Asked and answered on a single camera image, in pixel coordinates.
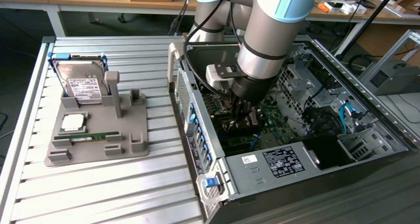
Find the aluminum table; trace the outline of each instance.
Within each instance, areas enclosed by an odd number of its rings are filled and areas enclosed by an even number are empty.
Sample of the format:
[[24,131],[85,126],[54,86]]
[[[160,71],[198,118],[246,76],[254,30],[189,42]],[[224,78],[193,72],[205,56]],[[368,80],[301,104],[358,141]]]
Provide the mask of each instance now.
[[[166,89],[168,45],[181,38],[65,37],[42,43],[2,168],[1,224],[202,223]],[[105,53],[118,90],[146,95],[149,155],[45,167],[61,87],[45,55]]]

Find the warning label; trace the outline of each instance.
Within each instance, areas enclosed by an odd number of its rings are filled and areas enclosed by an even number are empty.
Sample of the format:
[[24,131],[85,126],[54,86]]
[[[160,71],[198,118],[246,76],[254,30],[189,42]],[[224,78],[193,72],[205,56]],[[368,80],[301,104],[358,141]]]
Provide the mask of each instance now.
[[68,79],[77,100],[101,99],[96,78]]
[[274,177],[282,177],[304,171],[292,147],[285,147],[262,153]]

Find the motherboard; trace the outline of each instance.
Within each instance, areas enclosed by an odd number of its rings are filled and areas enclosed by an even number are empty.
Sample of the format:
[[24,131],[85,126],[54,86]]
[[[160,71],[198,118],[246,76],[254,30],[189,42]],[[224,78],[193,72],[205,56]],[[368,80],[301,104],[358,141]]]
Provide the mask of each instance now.
[[286,118],[280,113],[277,102],[272,96],[266,96],[257,106],[257,112],[265,121],[261,132],[240,136],[221,134],[220,126],[216,123],[220,120],[225,120],[226,122],[232,120],[228,100],[221,99],[216,94],[205,94],[202,95],[202,99],[226,156],[288,144],[289,140],[297,136],[286,123]]

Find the green circuit board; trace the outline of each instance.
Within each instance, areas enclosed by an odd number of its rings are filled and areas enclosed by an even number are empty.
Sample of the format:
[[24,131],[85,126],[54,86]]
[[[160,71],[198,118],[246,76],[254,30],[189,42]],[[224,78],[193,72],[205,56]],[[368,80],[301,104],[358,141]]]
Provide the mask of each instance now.
[[[210,115],[222,114],[229,108],[222,106],[216,95],[205,95],[204,102]],[[248,153],[254,150],[273,148],[284,145],[297,136],[289,124],[284,121],[284,116],[276,105],[269,100],[264,100],[258,105],[265,120],[265,125],[260,134],[224,137],[218,136],[220,144],[226,156]]]

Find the gray floor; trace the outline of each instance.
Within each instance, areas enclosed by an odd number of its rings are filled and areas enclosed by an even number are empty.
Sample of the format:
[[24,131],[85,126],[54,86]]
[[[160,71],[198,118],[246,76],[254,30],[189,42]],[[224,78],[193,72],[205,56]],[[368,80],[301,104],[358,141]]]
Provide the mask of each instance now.
[[[88,22],[86,13],[62,12],[68,36],[166,35],[169,24],[174,18],[174,16],[170,15],[125,14],[126,23],[121,24],[117,20],[117,16],[118,13],[94,13],[94,17],[98,18],[101,23],[90,24]],[[185,17],[180,30],[186,32],[192,23],[193,17]],[[334,23],[310,22],[316,31],[322,30],[318,34],[306,32],[308,24],[306,22],[302,26],[300,34],[310,35],[313,38],[318,39],[326,47],[330,47],[334,40],[334,45],[338,45],[341,37],[336,39],[336,35],[330,31],[330,28],[336,25]],[[10,49],[36,55],[42,36],[52,35],[53,30],[45,12],[0,9],[0,112],[8,115],[8,121],[0,131],[0,135],[14,129],[36,60],[32,56],[17,53]],[[354,46],[352,52],[354,54],[362,53],[362,49]],[[10,138],[12,136],[9,135],[0,140],[1,155],[6,154]]]

